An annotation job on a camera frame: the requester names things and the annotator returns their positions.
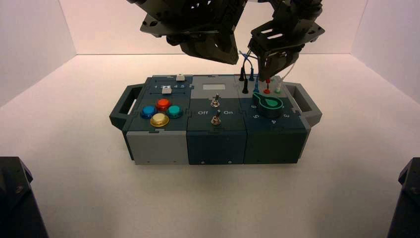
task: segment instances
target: yellow button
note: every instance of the yellow button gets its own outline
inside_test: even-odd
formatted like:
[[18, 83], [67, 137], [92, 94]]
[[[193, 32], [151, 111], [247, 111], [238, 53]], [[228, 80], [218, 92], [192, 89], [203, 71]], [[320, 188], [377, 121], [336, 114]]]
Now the yellow button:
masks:
[[156, 113], [150, 119], [150, 125], [154, 127], [162, 127], [169, 123], [169, 117], [163, 113]]

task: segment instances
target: black plug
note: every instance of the black plug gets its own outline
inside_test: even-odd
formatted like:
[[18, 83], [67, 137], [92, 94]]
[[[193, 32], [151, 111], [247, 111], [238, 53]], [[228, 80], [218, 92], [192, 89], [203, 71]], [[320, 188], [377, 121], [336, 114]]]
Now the black plug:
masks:
[[246, 77], [245, 77], [244, 89], [242, 90], [242, 93], [248, 94], [248, 79]]
[[245, 68], [242, 67], [241, 68], [241, 76], [239, 77], [239, 81], [244, 81], [245, 80]]
[[250, 81], [254, 80], [254, 68], [251, 68], [251, 75], [250, 75]]

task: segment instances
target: handle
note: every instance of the handle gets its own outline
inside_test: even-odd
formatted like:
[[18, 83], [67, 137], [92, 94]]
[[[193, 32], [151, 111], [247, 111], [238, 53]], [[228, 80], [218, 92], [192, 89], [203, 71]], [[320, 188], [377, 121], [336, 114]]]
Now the handle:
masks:
[[322, 112], [316, 106], [315, 102], [303, 88], [300, 83], [284, 82], [289, 96], [293, 97], [297, 106], [301, 111], [302, 117], [306, 119], [312, 127], [319, 123], [322, 117]]
[[143, 87], [143, 84], [127, 86], [112, 110], [111, 115], [109, 115], [112, 125], [122, 130], [128, 119], [128, 112], [130, 111], [131, 105], [139, 97]]

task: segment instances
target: blue button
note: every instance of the blue button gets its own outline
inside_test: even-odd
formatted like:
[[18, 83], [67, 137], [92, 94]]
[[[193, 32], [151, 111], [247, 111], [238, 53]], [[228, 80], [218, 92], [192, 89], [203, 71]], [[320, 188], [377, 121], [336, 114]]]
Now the blue button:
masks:
[[156, 108], [154, 106], [146, 106], [142, 110], [142, 117], [150, 119], [156, 113], [157, 113], [157, 111], [156, 111]]

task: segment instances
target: screw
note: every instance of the screw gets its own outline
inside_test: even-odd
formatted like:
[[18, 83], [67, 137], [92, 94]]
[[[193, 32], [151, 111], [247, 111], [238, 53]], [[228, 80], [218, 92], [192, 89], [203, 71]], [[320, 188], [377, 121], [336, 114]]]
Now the screw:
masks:
[[410, 191], [415, 195], [420, 195], [420, 188], [411, 187]]
[[16, 187], [16, 194], [19, 194], [23, 190], [23, 186], [17, 186]]

